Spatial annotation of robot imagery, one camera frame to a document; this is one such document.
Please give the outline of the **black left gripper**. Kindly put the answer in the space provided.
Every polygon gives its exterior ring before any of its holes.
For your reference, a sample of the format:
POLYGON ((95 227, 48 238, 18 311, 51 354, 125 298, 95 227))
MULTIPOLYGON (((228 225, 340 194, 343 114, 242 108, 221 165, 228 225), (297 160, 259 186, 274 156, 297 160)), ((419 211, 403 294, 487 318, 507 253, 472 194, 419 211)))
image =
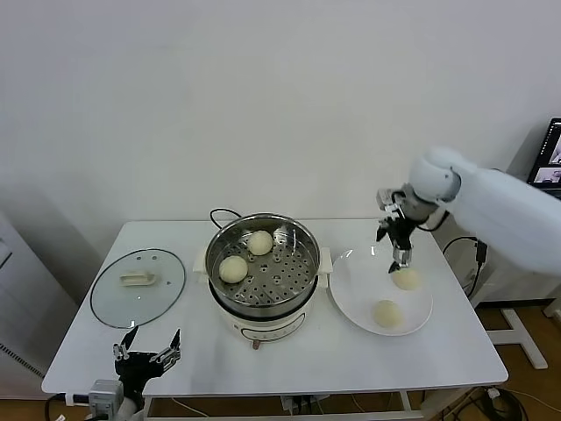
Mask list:
POLYGON ((124 393, 142 393, 146 384, 164 374, 163 367, 172 367, 181 358, 181 330, 175 332, 170 345, 159 353, 131 352, 138 327, 127 332, 120 343, 113 345, 115 369, 123 383, 124 393))

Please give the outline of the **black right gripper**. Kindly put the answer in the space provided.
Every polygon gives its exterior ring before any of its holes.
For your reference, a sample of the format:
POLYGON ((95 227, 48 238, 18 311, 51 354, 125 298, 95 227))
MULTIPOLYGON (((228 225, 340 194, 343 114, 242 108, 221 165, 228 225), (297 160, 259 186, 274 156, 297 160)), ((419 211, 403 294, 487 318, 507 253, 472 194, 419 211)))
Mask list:
POLYGON ((405 217, 400 210, 390 213, 387 221, 381 221, 376 231, 376 241, 380 242, 387 234, 394 246, 388 272, 393 273, 408 268, 411 262, 411 234, 416 229, 416 221, 405 217))

